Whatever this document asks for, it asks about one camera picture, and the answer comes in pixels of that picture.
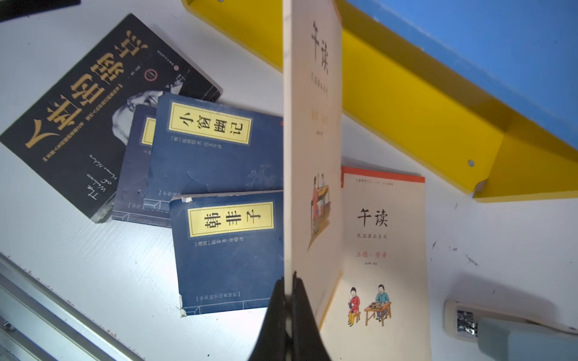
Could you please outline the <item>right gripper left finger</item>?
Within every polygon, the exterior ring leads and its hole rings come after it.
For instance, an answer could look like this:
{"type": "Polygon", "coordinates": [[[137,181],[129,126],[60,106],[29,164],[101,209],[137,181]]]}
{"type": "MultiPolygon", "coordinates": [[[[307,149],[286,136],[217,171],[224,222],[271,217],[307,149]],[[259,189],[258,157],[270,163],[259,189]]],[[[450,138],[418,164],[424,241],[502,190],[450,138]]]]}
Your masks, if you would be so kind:
{"type": "Polygon", "coordinates": [[[286,307],[284,279],[279,279],[263,319],[259,336],[249,361],[282,361],[286,359],[286,307]]]}

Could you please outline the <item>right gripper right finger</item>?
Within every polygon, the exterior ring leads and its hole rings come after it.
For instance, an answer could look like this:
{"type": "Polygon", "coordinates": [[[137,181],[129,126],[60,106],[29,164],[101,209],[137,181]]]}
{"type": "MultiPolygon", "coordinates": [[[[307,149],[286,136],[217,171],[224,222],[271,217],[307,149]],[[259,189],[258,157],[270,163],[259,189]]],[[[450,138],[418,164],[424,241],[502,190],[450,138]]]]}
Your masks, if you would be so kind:
{"type": "Polygon", "coordinates": [[[331,358],[323,344],[304,282],[296,272],[293,275],[289,311],[291,360],[330,361],[331,358]]]}

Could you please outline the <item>beige book orange border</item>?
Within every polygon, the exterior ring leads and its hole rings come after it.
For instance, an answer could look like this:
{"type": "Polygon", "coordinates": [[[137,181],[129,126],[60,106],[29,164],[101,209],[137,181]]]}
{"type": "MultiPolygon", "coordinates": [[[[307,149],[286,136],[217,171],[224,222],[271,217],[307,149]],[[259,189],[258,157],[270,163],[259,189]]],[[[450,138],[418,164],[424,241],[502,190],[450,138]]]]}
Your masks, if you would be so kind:
{"type": "Polygon", "coordinates": [[[344,167],[343,273],[323,319],[332,360],[429,360],[421,176],[344,167]]]}

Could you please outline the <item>beige book yellow border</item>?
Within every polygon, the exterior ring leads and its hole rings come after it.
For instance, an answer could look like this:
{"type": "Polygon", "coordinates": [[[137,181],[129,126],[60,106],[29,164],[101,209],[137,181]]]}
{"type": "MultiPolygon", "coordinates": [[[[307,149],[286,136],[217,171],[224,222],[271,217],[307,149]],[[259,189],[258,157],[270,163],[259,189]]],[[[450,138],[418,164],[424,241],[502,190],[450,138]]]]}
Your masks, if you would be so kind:
{"type": "Polygon", "coordinates": [[[321,326],[341,272],[343,24],[334,1],[284,1],[284,276],[321,326]]]}

